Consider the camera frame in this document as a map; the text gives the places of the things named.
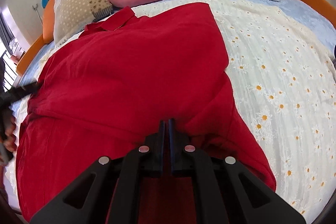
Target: bed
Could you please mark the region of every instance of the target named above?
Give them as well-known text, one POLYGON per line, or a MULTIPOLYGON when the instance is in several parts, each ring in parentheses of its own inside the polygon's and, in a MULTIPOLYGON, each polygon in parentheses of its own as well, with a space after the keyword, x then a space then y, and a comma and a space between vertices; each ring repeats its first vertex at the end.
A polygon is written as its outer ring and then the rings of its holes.
MULTIPOLYGON (((305 1, 330 21, 300 0, 161 0, 133 10, 137 16, 154 16, 197 1, 210 5, 223 34, 230 61, 226 73, 237 109, 268 157, 277 194, 307 223, 331 223, 336 188, 336 15, 328 16, 311 0, 305 1)), ((48 58, 78 36, 59 46, 43 46, 19 84, 37 79, 48 58)), ((18 125, 26 116, 27 101, 13 105, 18 125)), ((14 163, 6 177, 15 193, 14 163)))

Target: white daisy bedsheet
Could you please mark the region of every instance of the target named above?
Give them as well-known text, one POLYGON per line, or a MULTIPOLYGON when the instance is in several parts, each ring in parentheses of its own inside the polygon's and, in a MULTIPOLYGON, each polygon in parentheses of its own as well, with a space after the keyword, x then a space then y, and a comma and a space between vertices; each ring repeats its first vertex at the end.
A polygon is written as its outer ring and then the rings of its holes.
MULTIPOLYGON (((137 16, 154 16, 192 2, 211 7, 229 54, 226 73, 237 109, 268 158, 276 193, 307 223, 313 222, 336 188, 333 55, 311 30, 275 6, 248 0, 170 0, 133 10, 137 16)), ((40 60, 36 78, 58 49, 40 60)), ((27 100, 17 112, 18 124, 26 117, 27 100)), ((6 174, 16 185, 15 163, 6 174)))

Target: bedsheet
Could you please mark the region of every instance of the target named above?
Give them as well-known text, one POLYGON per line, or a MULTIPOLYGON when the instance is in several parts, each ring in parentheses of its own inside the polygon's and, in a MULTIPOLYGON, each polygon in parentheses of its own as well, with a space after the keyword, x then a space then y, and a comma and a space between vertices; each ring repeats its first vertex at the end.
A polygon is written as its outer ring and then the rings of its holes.
POLYGON ((317 36, 332 53, 336 45, 336 30, 328 19, 300 0, 248 0, 269 6, 279 7, 286 15, 305 25, 317 36))

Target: window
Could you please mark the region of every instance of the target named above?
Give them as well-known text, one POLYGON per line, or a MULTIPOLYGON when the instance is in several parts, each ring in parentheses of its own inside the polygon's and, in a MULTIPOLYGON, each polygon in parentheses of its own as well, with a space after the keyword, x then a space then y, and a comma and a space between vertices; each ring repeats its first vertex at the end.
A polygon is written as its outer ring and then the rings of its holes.
POLYGON ((3 62, 0 60, 0 79, 4 73, 2 83, 4 91, 9 90, 13 86, 17 77, 15 72, 16 66, 13 61, 11 61, 11 56, 17 47, 18 42, 4 20, 2 13, 0 13, 0 54, 1 59, 3 60, 3 62))

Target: daisy pattern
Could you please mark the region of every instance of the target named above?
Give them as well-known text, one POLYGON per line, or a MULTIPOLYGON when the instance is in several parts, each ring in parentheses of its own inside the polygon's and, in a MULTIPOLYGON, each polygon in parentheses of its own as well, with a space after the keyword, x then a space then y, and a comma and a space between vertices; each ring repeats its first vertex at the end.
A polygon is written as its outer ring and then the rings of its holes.
POLYGON ((255 118, 252 118, 251 121, 251 128, 254 137, 256 138, 258 135, 261 135, 261 132, 264 131, 264 127, 262 125, 261 120, 257 120, 255 118))
POLYGON ((335 96, 335 93, 328 93, 328 95, 326 96, 327 97, 327 99, 328 99, 328 104, 332 104, 333 103, 333 101, 334 101, 334 98, 336 97, 335 96))
POLYGON ((239 42, 233 37, 229 45, 233 47, 239 47, 239 42))
POLYGON ((323 100, 329 99, 329 94, 327 89, 321 89, 320 94, 323 100))
POLYGON ((295 102, 293 104, 294 111, 298 114, 304 114, 305 113, 305 104, 301 101, 295 102))
POLYGON ((296 200, 293 200, 292 202, 290 202, 290 205, 297 209, 299 207, 299 204, 300 204, 300 200, 296 199, 296 200))
POLYGON ((284 58, 289 58, 288 51, 287 50, 282 50, 281 54, 283 55, 284 58))
POLYGON ((328 161, 329 161, 330 163, 332 163, 332 162, 334 161, 334 153, 335 153, 335 151, 332 150, 331 147, 329 147, 329 148, 327 149, 327 158, 328 158, 328 161))
POLYGON ((309 168, 309 166, 312 166, 312 164, 308 164, 308 165, 306 165, 304 168, 303 168, 303 171, 304 171, 304 174, 305 175, 310 175, 309 173, 310 173, 310 168, 309 168))
POLYGON ((284 64, 284 66, 289 66, 290 68, 292 67, 292 62, 291 62, 289 57, 285 58, 282 62, 284 64))
POLYGON ((297 58, 302 58, 302 54, 301 54, 301 50, 300 50, 300 48, 299 47, 296 47, 295 48, 295 53, 296 53, 296 57, 297 58))
POLYGON ((284 169, 291 169, 292 168, 292 157, 286 156, 283 160, 283 167, 284 169))
POLYGON ((265 88, 261 83, 255 83, 255 85, 251 87, 251 91, 254 91, 259 95, 263 95, 265 93, 265 88))
POLYGON ((293 176, 293 170, 290 166, 283 169, 283 174, 285 179, 291 179, 293 176))
POLYGON ((280 98, 286 97, 286 92, 284 92, 283 90, 278 90, 277 94, 280 98))
POLYGON ((285 103, 278 104, 277 113, 280 115, 287 114, 287 105, 285 103))
POLYGON ((253 59, 257 63, 257 68, 259 68, 261 72, 269 72, 269 66, 265 61, 259 57, 255 57, 253 59))
POLYGON ((287 76, 287 74, 288 74, 288 68, 279 68, 279 71, 280 71, 280 74, 282 75, 282 76, 287 76))
POLYGON ((313 204, 318 204, 322 201, 322 197, 318 197, 318 198, 315 198, 314 201, 313 201, 313 204))
POLYGON ((298 78, 297 78, 296 75, 294 75, 294 74, 291 74, 291 75, 290 75, 290 81, 291 81, 291 82, 294 83, 294 82, 296 82, 297 80, 298 80, 298 78))
POLYGON ((317 182, 317 174, 315 171, 310 170, 310 172, 307 173, 306 177, 308 178, 309 185, 313 186, 317 182))
POLYGON ((321 147, 320 143, 316 143, 314 148, 315 148, 315 153, 317 155, 320 155, 322 153, 322 147, 321 147))
POLYGON ((275 92, 267 90, 265 92, 265 97, 266 97, 266 100, 269 101, 272 105, 277 105, 278 104, 278 98, 277 98, 275 92))
POLYGON ((319 100, 314 100, 312 102, 309 101, 309 103, 310 103, 310 106, 313 108, 313 110, 315 112, 319 112, 320 111, 320 101, 319 100))
POLYGON ((297 140, 297 141, 302 140, 303 128, 301 126, 296 126, 294 128, 293 133, 294 133, 295 140, 297 140))
POLYGON ((309 69, 307 69, 307 70, 308 70, 308 74, 309 74, 308 79, 309 80, 315 79, 315 74, 311 70, 309 70, 309 69))
POLYGON ((238 60, 238 58, 235 55, 230 54, 230 56, 229 56, 229 64, 235 63, 237 60, 238 60))
POLYGON ((261 112, 257 113, 257 118, 259 121, 261 121, 262 124, 270 123, 271 117, 272 114, 270 114, 270 111, 267 107, 264 107, 261 112))
POLYGON ((248 65, 239 62, 238 65, 236 65, 234 68, 235 68, 236 70, 238 70, 239 73, 244 73, 244 74, 246 74, 248 65))
POLYGON ((325 187, 326 186, 326 183, 327 183, 327 180, 326 179, 322 179, 320 181, 320 187, 325 187))
POLYGON ((306 95, 307 95, 308 97, 312 97, 312 96, 313 96, 313 91, 311 90, 311 88, 306 87, 306 88, 305 88, 305 92, 306 92, 306 95))
POLYGON ((320 128, 315 125, 312 129, 311 132, 313 133, 315 138, 319 138, 321 136, 320 128))
POLYGON ((306 208, 305 208, 305 207, 299 207, 298 212, 299 212, 301 215, 304 215, 304 214, 306 213, 306 208))
POLYGON ((270 143, 273 140, 272 130, 269 128, 269 123, 264 123, 261 119, 252 118, 251 128, 254 138, 258 143, 270 143))

